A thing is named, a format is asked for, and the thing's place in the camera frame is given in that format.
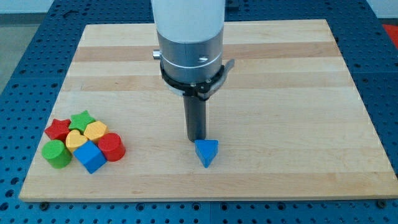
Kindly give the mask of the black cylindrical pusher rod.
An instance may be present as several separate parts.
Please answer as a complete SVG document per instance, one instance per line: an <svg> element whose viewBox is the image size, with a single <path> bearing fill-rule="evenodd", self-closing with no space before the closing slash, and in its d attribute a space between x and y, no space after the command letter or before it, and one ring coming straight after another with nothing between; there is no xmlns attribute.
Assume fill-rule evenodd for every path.
<svg viewBox="0 0 398 224"><path fill-rule="evenodd" d="M187 137L191 142L206 138L206 102L194 96L184 96Z"/></svg>

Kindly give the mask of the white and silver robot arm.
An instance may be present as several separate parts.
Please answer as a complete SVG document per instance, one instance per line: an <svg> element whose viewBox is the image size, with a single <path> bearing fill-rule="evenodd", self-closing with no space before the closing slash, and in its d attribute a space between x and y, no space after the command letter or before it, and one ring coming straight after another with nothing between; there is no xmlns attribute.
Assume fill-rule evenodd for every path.
<svg viewBox="0 0 398 224"><path fill-rule="evenodd" d="M187 137L206 138L206 101L226 81L234 60L222 64L225 0L152 0L160 72L183 97Z"/></svg>

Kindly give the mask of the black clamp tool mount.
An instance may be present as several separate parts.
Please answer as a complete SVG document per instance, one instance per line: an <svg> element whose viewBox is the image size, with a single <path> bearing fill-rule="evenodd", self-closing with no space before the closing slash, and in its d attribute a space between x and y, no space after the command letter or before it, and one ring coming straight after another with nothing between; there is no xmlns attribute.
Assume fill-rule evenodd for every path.
<svg viewBox="0 0 398 224"><path fill-rule="evenodd" d="M228 77L228 72L234 67L234 64L234 59L227 61L226 65L221 66L218 73L201 83L176 81L166 73L161 63L160 72L165 85L176 95L197 97L200 101L206 101L223 86Z"/></svg>

